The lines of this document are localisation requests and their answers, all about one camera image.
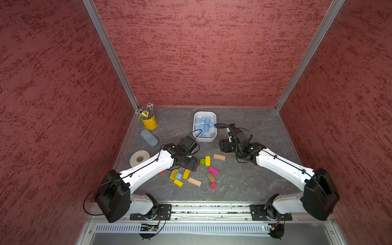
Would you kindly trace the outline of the white plastic tub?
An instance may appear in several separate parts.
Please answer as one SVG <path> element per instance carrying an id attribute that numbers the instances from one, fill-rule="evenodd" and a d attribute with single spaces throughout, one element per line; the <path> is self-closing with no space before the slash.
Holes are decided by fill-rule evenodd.
<path id="1" fill-rule="evenodd" d="M 198 111 L 193 119 L 193 136 L 201 143 L 213 142 L 217 136 L 217 117 L 211 111 Z"/>

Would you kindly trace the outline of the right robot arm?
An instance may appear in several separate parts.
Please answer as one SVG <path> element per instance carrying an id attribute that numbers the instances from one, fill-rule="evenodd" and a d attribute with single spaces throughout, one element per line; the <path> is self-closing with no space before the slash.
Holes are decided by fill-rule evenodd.
<path id="1" fill-rule="evenodd" d="M 340 200 L 340 194 L 330 174 L 323 168 L 312 168 L 289 161 L 262 144 L 236 144 L 233 140 L 219 141 L 224 153 L 235 153 L 237 158 L 266 168 L 299 189 L 296 194 L 273 195 L 262 211 L 269 220 L 278 220 L 287 213 L 308 213 L 320 221 L 325 221 Z"/>

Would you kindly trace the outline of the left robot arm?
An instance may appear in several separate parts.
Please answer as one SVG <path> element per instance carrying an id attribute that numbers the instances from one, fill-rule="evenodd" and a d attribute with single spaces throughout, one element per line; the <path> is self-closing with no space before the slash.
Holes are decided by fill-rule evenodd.
<path id="1" fill-rule="evenodd" d="M 139 164 L 121 172 L 111 170 L 104 176 L 95 195 L 96 203 L 109 223 L 114 223 L 127 213 L 146 215 L 157 208 L 157 202 L 149 194 L 135 195 L 134 192 L 145 182 L 173 166 L 195 171 L 198 159 L 193 155 L 199 144 L 166 144 L 160 151 Z"/>

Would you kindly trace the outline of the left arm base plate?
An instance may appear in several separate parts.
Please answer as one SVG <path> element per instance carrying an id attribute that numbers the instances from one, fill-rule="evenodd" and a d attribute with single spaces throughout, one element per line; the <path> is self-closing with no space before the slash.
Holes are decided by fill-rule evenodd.
<path id="1" fill-rule="evenodd" d="M 134 213 L 130 214 L 130 220 L 141 220 L 141 221 L 159 221 L 159 220 L 170 220 L 172 204 L 158 204 L 154 205 L 153 208 L 145 215 Z"/>

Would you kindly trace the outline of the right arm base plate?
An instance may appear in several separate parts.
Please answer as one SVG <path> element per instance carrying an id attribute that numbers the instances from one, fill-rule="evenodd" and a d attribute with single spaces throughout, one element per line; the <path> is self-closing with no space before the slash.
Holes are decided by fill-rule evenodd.
<path id="1" fill-rule="evenodd" d="M 292 215 L 290 213 L 281 214 L 273 205 L 250 205 L 250 214 L 253 221 L 292 221 Z"/>

